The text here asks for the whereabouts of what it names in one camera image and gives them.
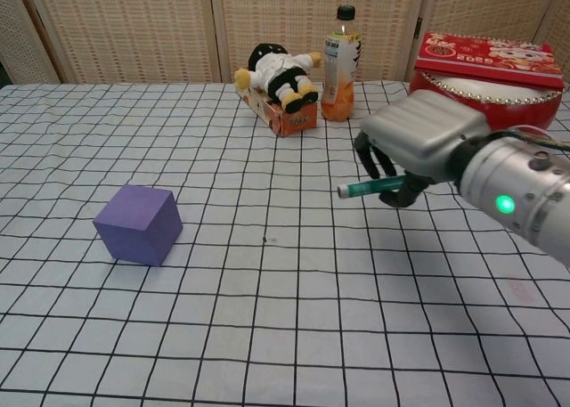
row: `orange juice bottle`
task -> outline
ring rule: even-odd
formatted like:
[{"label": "orange juice bottle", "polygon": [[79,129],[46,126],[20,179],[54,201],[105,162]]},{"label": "orange juice bottle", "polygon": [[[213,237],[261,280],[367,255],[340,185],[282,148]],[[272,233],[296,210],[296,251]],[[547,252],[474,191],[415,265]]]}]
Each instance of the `orange juice bottle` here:
[{"label": "orange juice bottle", "polygon": [[340,5],[334,29],[325,41],[321,109],[327,120],[345,121],[354,107],[353,82],[362,46],[361,34],[354,28],[354,13],[352,5]]}]

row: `black bottle cap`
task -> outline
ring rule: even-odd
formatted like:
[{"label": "black bottle cap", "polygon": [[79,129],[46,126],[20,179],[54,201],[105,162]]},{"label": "black bottle cap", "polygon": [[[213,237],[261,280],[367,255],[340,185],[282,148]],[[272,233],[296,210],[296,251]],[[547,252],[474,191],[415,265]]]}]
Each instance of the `black bottle cap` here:
[{"label": "black bottle cap", "polygon": [[351,4],[342,4],[337,9],[337,20],[350,21],[354,19],[355,8]]}]

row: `marker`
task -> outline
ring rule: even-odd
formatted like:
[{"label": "marker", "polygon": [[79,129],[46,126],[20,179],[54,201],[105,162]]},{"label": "marker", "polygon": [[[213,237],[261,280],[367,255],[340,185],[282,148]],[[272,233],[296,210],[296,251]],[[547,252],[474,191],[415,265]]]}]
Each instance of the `marker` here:
[{"label": "marker", "polygon": [[337,192],[340,198],[346,199],[383,191],[396,191],[402,186],[404,180],[405,175],[399,175],[380,180],[369,180],[368,182],[341,184],[337,188]]}]

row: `metal cylinder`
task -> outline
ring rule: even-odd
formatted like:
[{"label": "metal cylinder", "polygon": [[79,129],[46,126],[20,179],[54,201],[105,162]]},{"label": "metal cylinder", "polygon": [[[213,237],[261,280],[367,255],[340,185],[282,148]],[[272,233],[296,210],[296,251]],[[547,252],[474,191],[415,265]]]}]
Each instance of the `metal cylinder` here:
[{"label": "metal cylinder", "polygon": [[460,194],[535,247],[570,266],[570,161],[514,138],[469,162]]}]

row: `green led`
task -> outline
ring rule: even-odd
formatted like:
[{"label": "green led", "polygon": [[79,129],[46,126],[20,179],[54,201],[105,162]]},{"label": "green led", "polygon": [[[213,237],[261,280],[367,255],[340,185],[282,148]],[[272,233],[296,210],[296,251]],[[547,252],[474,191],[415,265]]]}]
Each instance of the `green led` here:
[{"label": "green led", "polygon": [[512,214],[515,212],[515,201],[507,195],[498,196],[495,200],[495,206],[502,214]]}]

